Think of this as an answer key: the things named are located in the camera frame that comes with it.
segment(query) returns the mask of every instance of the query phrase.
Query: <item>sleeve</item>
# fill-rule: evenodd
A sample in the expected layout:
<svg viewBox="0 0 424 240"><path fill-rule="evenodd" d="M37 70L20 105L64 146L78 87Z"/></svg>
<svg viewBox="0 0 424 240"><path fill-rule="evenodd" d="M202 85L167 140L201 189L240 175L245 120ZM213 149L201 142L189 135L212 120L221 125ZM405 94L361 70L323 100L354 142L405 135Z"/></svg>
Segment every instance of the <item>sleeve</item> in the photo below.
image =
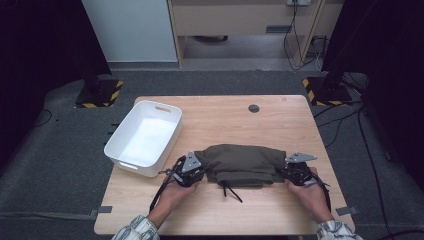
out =
<svg viewBox="0 0 424 240"><path fill-rule="evenodd" d="M353 233L346 223L338 220L331 220L318 224L317 235L320 240L364 240Z"/></svg>
<svg viewBox="0 0 424 240"><path fill-rule="evenodd" d="M159 240L158 230L153 223L144 216L134 218L131 223L123 227L113 236L112 240Z"/></svg>

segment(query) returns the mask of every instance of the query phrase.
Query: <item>black and yellow hazard tape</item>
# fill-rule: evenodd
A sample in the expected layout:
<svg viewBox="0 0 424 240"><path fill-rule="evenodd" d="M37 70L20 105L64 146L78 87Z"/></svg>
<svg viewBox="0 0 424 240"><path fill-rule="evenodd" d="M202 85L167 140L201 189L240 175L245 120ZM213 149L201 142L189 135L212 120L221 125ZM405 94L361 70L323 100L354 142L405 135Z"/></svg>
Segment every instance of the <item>black and yellow hazard tape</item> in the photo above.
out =
<svg viewBox="0 0 424 240"><path fill-rule="evenodd" d="M80 100L75 102L76 108L96 108L96 107L111 107L118 98L119 92L124 81L122 80L104 80L101 81L103 99L96 99L95 97L88 97L86 101Z"/></svg>
<svg viewBox="0 0 424 240"><path fill-rule="evenodd" d="M314 90L311 88L311 85L309 84L308 79L303 79L303 86L305 87L306 93L308 94L309 101L311 102L312 106L348 106L351 105L351 102L344 102L344 101L319 101L315 98Z"/></svg>

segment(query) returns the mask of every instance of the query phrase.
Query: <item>olive green cloth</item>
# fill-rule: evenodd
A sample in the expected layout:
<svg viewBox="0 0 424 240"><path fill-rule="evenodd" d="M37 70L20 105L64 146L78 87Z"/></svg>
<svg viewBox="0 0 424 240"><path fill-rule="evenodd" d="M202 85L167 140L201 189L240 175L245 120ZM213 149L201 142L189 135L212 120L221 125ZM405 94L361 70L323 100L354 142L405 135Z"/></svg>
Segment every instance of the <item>olive green cloth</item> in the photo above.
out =
<svg viewBox="0 0 424 240"><path fill-rule="evenodd" d="M208 180L220 186L260 188L263 184L284 181L276 169L284 168L285 151L220 144L194 154L205 168Z"/></svg>

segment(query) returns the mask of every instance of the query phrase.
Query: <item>drawstring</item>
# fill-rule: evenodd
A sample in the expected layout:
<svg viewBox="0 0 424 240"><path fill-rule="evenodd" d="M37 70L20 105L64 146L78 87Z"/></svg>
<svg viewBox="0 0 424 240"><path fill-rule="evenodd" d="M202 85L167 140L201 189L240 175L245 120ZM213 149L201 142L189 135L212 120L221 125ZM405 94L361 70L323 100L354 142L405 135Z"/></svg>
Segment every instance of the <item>drawstring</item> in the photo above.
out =
<svg viewBox="0 0 424 240"><path fill-rule="evenodd" d="M325 182L323 182L322 181L322 179L321 178L319 178L318 177L318 175L316 175L315 173L313 173L313 172L311 172L311 175L312 175L312 177L313 178L315 178L315 180L318 182L318 185L322 188L322 190L324 191L324 194L325 194L325 201L327 202L327 207L328 207L328 210L330 210L331 211L331 200L330 200L330 191L328 191L328 189L325 187L326 185L327 186L330 186L330 185L328 185L328 184L326 184Z"/></svg>
<svg viewBox="0 0 424 240"><path fill-rule="evenodd" d="M235 192L233 191L233 189L231 189L231 187L227 185L227 183L226 183L226 182L222 182L222 188L224 189L224 197L227 197L227 190L226 190L226 189L228 188L228 189L230 189L230 191L234 194L234 196L236 196L236 197L237 197L237 199L238 199L241 203L243 203L243 200L241 200L241 198L239 197L239 195L237 195L237 193L235 193Z"/></svg>

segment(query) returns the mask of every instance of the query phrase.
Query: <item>white cabinet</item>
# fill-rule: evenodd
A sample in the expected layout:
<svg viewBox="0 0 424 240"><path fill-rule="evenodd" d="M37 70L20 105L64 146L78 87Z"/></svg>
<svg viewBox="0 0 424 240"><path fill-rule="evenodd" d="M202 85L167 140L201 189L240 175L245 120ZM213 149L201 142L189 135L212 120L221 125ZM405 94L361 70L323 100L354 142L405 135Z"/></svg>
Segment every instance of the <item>white cabinet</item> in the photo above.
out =
<svg viewBox="0 0 424 240"><path fill-rule="evenodd" d="M177 62L166 0L82 0L108 62Z"/></svg>

